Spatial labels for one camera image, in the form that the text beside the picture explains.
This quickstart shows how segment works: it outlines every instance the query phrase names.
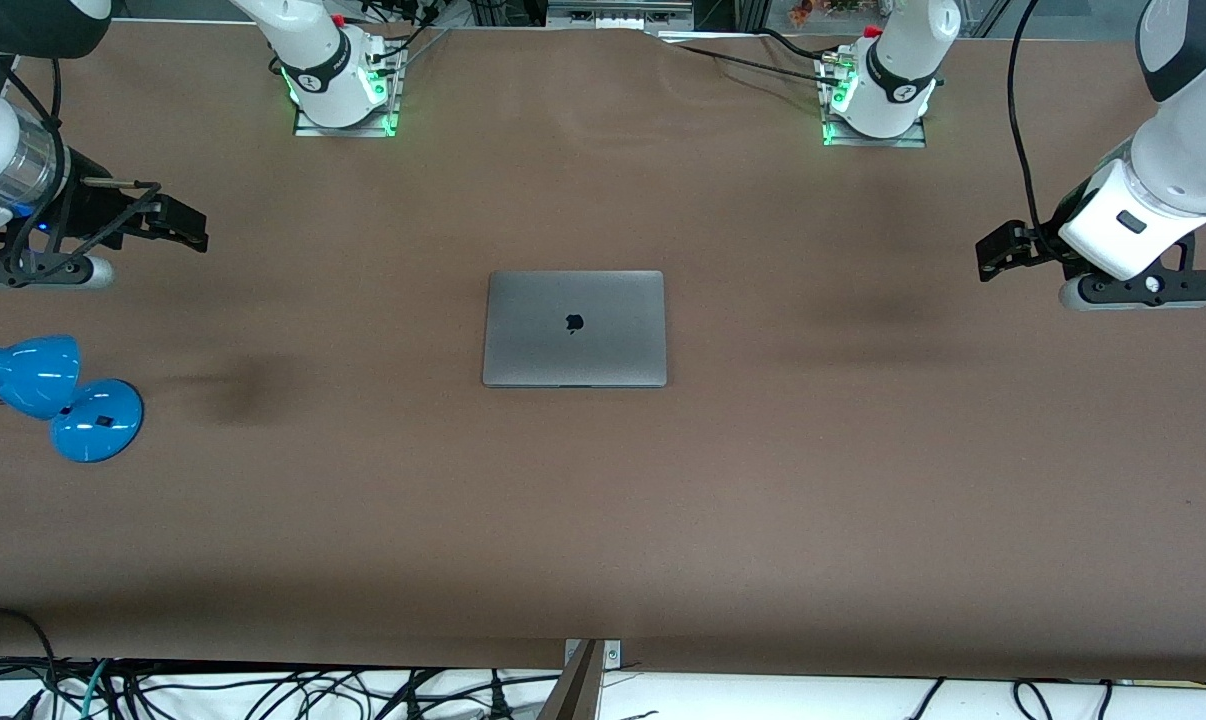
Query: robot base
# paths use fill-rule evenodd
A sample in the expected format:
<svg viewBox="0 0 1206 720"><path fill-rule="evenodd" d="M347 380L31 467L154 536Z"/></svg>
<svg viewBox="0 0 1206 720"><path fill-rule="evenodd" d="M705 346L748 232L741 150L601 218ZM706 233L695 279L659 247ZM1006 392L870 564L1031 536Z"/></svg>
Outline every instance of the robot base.
<svg viewBox="0 0 1206 720"><path fill-rule="evenodd" d="M47 434L65 459L100 462L127 450L144 418L136 388L105 379L77 388L71 404L51 420Z"/></svg>
<svg viewBox="0 0 1206 720"><path fill-rule="evenodd" d="M839 48L841 54L850 53L851 46L844 45ZM832 77L841 82L845 82L842 74L845 74L845 68L837 64L827 64L822 60L814 60L813 64L816 69L818 77ZM911 125L908 131L901 133L900 136L888 137L882 140L882 137L868 137L862 135L862 133L855 131L850 124L847 124L847 119L837 115L831 105L835 101L835 96L844 90L844 86L830 86L820 84L816 87L816 96L821 101L821 133L824 145L850 145L856 147L927 147L927 136L923 133L923 118L914 119L914 124Z"/></svg>
<svg viewBox="0 0 1206 720"><path fill-rule="evenodd" d="M292 135L297 137L393 137L398 135L398 113L403 101L403 74L406 71L408 52L402 41L385 41L384 47L393 55L375 65L376 72L384 77L367 78L369 92L385 96L382 105L373 110L364 119L344 128L329 128L315 123L302 112L297 105L295 122Z"/></svg>

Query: mounting plate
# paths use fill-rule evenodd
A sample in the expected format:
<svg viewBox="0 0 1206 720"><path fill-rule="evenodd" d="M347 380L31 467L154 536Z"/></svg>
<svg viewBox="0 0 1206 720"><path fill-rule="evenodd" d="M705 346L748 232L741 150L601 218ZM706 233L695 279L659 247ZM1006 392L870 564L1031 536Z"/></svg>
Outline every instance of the mounting plate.
<svg viewBox="0 0 1206 720"><path fill-rule="evenodd" d="M839 53L844 54L844 47L847 53L850 53L851 46L845 45L839 48ZM822 60L813 60L814 68L816 69L818 77L831 77L837 80L843 80L839 75L839 69L835 65L824 63ZM914 119L914 124L911 124L911 129L904 131L903 135L896 137L888 137L882 140L882 137L867 137L862 133L855 131L850 124L847 124L847 119L842 118L830 105L833 101L836 92L842 90L838 86L819 84L816 87L816 96L821 100L821 133L824 145L849 145L854 147L927 147L927 136L923 131L923 118Z"/></svg>
<svg viewBox="0 0 1206 720"><path fill-rule="evenodd" d="M302 112L300 106L295 110L295 123L292 127L292 135L297 137L393 137L398 135L398 113L403 103L403 74L406 72L408 51L399 49L402 40L385 40L385 49L376 51L382 54L385 51L394 53L391 58L373 65L370 70L387 72L385 77L369 77L367 82L375 94L385 95L385 103L379 109L373 110L364 119L344 128L328 128L316 124L314 119Z"/></svg>

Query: lamp base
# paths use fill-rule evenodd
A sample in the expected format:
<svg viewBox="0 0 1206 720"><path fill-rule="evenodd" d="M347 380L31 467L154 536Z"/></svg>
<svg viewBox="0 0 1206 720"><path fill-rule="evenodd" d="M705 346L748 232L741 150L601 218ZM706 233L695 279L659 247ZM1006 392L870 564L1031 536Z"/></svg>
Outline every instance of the lamp base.
<svg viewBox="0 0 1206 720"><path fill-rule="evenodd" d="M141 432L145 404L135 387L115 379L86 384L51 420L51 445L74 462L100 462L123 452Z"/></svg>

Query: wire bundle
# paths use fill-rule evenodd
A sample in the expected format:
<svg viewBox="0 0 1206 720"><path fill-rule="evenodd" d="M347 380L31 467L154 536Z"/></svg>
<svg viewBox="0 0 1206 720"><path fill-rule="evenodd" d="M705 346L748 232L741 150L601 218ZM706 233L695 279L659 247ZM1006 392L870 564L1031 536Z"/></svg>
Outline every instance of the wire bundle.
<svg viewBox="0 0 1206 720"><path fill-rule="evenodd" d="M414 669L408 674L406 683L393 693L371 691L364 678L368 671L385 671L384 667L346 667L346 666L321 666L316 669L292 671L282 679L254 679L219 685L192 685L182 683L151 683L158 675L172 675L191 673L192 671L207 671L206 662L178 662L178 661L150 661L150 660L92 660L76 661L58 658L51 646L51 640L41 626L23 611L10 610L0 607L0 617L12 619L24 624L39 637L42 648L42 657L0 657L0 678L2 677L28 677L34 675L42 680L46 692L51 693L51 714L55 719L59 716L59 703L68 703L78 713L81 719L105 716L106 720L181 720L170 712L164 710L151 697L158 691L169 689L182 689L182 691L224 691L232 687L252 687L263 685L267 691L254 702L251 710L242 720L268 720L275 718L279 708L288 698L302 695L300 710L297 720L309 716L324 698L353 702L361 709L361 719L385 720L399 706L408 707L406 720L420 720L435 707L449 702L469 701L480 706L487 706L479 699L480 693L492 692L493 697L504 702L503 687L526 683L548 683L558 679L558 674L532 675L527 678L502 679L497 671L492 671L492 681L467 687L463 691L446 693L446 696L425 696L417 693L421 685L429 679L440 675L444 669L439 667L423 667ZM280 666L270 666L270 671L277 671ZM234 671L242 671L242 666L234 667ZM76 681L83 684L81 693L63 687L65 683ZM92 702L99 701L101 708L92 710ZM37 704L37 696L31 698L31 709Z"/></svg>

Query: metal bracket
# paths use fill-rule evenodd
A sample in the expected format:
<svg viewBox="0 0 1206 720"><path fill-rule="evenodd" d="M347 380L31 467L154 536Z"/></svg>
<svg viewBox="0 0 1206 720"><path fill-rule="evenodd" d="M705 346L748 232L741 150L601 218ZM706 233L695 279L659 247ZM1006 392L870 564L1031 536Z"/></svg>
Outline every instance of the metal bracket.
<svg viewBox="0 0 1206 720"><path fill-rule="evenodd" d="M604 665L621 665L621 642L568 640L567 657L567 667L535 720L595 720L603 692Z"/></svg>
<svg viewBox="0 0 1206 720"><path fill-rule="evenodd" d="M1116 281L1091 273L1067 282L1061 302L1071 310L1128 310L1201 308L1206 305L1206 270L1194 269L1194 233L1176 241L1178 263L1173 268L1153 261L1137 277Z"/></svg>
<svg viewBox="0 0 1206 720"><path fill-rule="evenodd" d="M563 646L563 665L567 666L572 661L572 654L576 651L581 642L576 639L568 640ZM603 640L603 669L604 671L620 671L621 669L621 642L620 640Z"/></svg>

